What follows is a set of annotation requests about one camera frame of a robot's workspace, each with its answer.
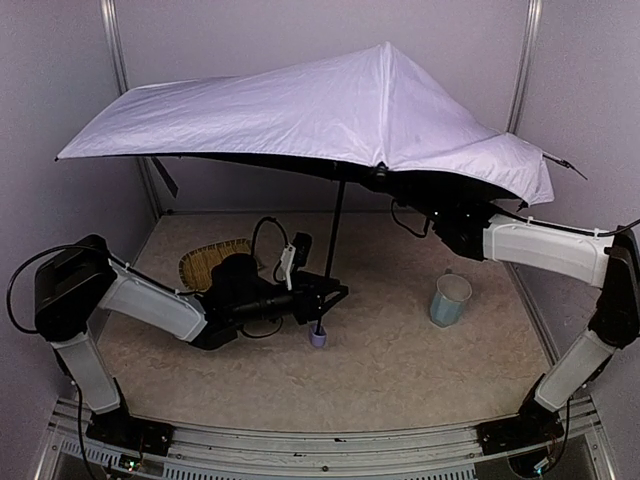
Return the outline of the lilac folding umbrella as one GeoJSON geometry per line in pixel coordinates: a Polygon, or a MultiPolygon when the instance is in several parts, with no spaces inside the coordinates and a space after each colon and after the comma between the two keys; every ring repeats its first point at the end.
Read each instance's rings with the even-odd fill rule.
{"type": "Polygon", "coordinates": [[[485,205],[485,259],[597,280],[589,233],[500,212],[546,203],[542,151],[481,125],[390,44],[275,71],[135,88],[63,159],[187,156],[353,182],[424,214],[485,205]]]}

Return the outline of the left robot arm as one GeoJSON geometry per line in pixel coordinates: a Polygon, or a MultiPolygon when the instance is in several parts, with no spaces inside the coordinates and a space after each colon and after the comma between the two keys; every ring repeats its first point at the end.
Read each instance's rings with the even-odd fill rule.
{"type": "Polygon", "coordinates": [[[323,330],[323,316],[349,289],[339,280],[305,271],[311,238],[299,233],[285,246],[283,279],[258,273],[253,254],[234,253],[214,266],[204,292],[180,292],[147,277],[114,256],[91,234],[74,244],[34,255],[43,263],[34,277],[35,318],[29,334],[44,338],[91,410],[88,438],[125,449],[164,455],[173,438],[168,423],[132,415],[89,333],[95,310],[118,312],[213,351],[245,334],[252,322],[282,320],[323,330]]]}

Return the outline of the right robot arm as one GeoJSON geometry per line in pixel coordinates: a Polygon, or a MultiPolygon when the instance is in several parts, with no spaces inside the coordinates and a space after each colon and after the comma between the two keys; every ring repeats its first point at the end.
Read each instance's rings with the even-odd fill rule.
{"type": "Polygon", "coordinates": [[[639,251],[632,229],[584,230],[522,218],[490,203],[437,205],[424,215],[433,232],[461,257],[545,272],[596,291],[586,325],[534,383],[517,413],[477,427],[486,455],[567,434],[560,410],[639,336],[639,251]]]}

